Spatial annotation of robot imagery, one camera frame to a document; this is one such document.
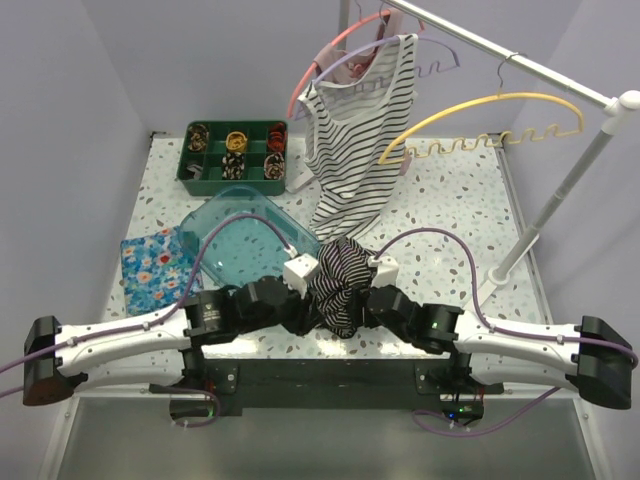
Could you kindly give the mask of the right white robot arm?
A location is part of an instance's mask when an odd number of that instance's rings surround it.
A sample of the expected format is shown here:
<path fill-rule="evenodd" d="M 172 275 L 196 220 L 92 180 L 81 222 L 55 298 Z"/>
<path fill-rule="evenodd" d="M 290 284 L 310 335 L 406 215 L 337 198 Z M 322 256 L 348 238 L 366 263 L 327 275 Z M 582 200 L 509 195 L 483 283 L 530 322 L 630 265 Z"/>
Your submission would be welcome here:
<path fill-rule="evenodd" d="M 574 391 L 594 405 L 628 410 L 638 358 L 599 317 L 578 324 L 542 325 L 481 318 L 473 310 L 419 304 L 395 286 L 364 297 L 367 324 L 392 332 L 429 354 L 449 357 L 427 373 L 448 393 L 521 383 Z"/>

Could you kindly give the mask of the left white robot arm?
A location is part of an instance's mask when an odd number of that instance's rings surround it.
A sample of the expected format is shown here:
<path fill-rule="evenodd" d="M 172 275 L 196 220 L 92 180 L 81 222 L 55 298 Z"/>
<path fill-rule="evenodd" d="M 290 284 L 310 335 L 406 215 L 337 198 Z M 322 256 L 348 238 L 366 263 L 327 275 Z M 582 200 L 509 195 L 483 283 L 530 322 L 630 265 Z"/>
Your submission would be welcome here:
<path fill-rule="evenodd" d="M 176 384 L 196 392 L 207 380 L 203 347 L 273 326 L 305 335 L 314 326 L 312 305 L 306 286 L 266 276 L 110 323 L 75 326 L 40 317 L 24 343 L 22 403 L 51 405 L 83 387 L 127 383 Z"/>

